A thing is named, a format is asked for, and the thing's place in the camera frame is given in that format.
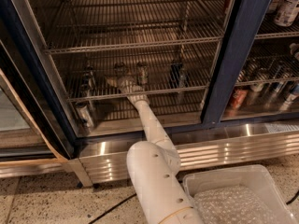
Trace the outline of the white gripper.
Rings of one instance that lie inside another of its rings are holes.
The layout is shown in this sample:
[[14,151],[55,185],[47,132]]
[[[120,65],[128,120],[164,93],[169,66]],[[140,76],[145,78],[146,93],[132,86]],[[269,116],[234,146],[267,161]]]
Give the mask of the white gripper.
[[106,77],[106,82],[109,86],[118,88],[121,93],[124,93],[132,105],[140,101],[144,101],[147,104],[150,102],[148,96],[144,93],[144,89],[137,85],[135,79],[131,76],[123,76],[119,79]]

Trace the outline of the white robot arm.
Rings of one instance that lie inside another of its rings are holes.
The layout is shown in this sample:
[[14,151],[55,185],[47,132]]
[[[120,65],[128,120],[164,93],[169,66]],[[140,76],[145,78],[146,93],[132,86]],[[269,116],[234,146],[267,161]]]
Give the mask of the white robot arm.
[[126,164],[149,224],[204,224],[177,180],[181,162],[177,149],[150,108],[144,89],[134,78],[109,77],[107,83],[121,91],[137,110],[144,141],[128,150]]

